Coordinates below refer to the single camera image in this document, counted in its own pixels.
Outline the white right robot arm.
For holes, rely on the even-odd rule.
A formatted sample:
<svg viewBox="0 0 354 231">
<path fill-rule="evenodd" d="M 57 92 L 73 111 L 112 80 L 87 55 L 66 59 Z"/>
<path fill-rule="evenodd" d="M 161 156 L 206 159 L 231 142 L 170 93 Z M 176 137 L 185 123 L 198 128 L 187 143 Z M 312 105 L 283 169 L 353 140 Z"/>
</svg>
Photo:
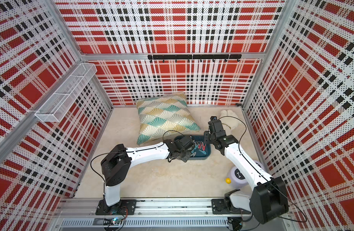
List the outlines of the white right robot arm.
<svg viewBox="0 0 354 231">
<path fill-rule="evenodd" d="M 212 116 L 205 133 L 216 150 L 230 160 L 245 177 L 252 192 L 228 193 L 228 210 L 244 209 L 265 224 L 289 211 L 286 185 L 280 178 L 273 178 L 253 161 L 233 135 L 227 135 L 222 122 Z"/>
</svg>

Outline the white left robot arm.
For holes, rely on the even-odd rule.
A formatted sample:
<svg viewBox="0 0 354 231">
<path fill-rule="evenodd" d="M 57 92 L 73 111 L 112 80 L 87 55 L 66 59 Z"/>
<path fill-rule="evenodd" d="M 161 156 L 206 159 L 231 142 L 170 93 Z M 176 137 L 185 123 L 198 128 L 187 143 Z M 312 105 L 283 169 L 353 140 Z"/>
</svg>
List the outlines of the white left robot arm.
<svg viewBox="0 0 354 231">
<path fill-rule="evenodd" d="M 139 148 L 126 148 L 123 144 L 116 145 L 101 161 L 106 206 L 111 207 L 121 201 L 121 183 L 132 167 L 154 160 L 187 162 L 194 148 L 195 142 L 190 136 L 183 136 L 176 141 L 165 140 L 155 145 Z"/>
</svg>

